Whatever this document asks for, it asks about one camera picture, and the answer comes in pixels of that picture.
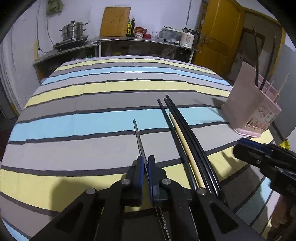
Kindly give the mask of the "person's right hand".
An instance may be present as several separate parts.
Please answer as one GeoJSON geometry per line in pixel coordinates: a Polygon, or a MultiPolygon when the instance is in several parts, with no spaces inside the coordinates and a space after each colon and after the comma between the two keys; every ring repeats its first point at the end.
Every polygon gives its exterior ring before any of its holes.
{"type": "Polygon", "coordinates": [[[279,228],[287,223],[290,216],[291,202],[284,196],[280,196],[271,216],[271,225],[279,228]]]}

